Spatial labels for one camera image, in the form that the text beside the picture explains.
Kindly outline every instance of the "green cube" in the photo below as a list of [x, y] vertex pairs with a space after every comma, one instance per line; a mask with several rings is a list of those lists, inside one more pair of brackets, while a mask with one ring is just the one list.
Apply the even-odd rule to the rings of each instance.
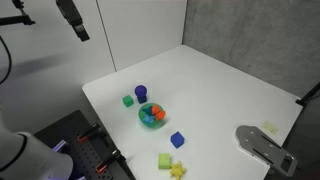
[[159, 154], [158, 168], [159, 169], [171, 168], [170, 154]]
[[130, 95], [122, 98], [122, 101], [123, 101], [123, 104], [126, 106], [126, 107], [130, 107], [134, 104], [133, 102], [133, 99]]

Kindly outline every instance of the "white table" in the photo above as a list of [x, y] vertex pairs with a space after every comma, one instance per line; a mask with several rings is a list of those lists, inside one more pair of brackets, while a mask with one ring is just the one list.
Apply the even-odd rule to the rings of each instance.
[[[136, 100], [129, 108], [122, 103], [128, 94], [135, 97], [139, 84], [148, 88], [149, 102], [167, 111], [160, 129], [140, 122]], [[183, 180], [263, 179], [269, 166], [239, 148], [235, 129], [257, 126], [282, 145], [302, 109], [298, 97], [187, 46], [90, 82], [83, 91], [138, 180], [170, 179], [169, 170], [158, 169], [158, 153], [182, 161]], [[278, 132], [261, 128], [265, 121]], [[176, 131], [186, 139], [179, 149], [170, 142]]]

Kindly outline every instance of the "orange object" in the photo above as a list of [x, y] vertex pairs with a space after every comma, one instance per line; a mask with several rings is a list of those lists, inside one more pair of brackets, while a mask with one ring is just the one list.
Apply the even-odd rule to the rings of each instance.
[[160, 111], [159, 113], [156, 114], [156, 120], [162, 120], [165, 115], [166, 115], [165, 111]]
[[160, 110], [160, 108], [159, 108], [158, 105], [154, 105], [154, 106], [152, 107], [152, 114], [153, 114], [153, 115], [158, 114], [160, 111], [161, 111], [161, 110]]

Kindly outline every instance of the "white wall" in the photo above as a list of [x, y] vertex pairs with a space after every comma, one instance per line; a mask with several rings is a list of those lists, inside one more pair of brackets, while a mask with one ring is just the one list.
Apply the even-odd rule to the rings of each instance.
[[98, 0], [117, 70], [182, 43], [187, 0]]
[[[96, 2], [74, 2], [91, 38], [87, 42], [76, 37], [55, 0], [25, 1], [25, 11], [37, 23], [33, 26], [0, 26], [13, 57], [0, 101], [5, 122], [14, 131], [35, 132], [77, 109], [88, 115], [82, 85], [114, 72]], [[0, 4], [0, 17], [19, 15], [11, 1]], [[0, 45], [1, 77], [6, 65]]]

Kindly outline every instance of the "yellow star toy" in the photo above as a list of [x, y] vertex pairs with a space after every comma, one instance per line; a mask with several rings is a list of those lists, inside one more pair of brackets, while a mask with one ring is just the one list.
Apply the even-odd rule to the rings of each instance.
[[178, 164], [171, 164], [171, 176], [175, 176], [176, 180], [180, 180], [181, 176], [186, 172], [186, 168], [181, 166], [181, 161]]

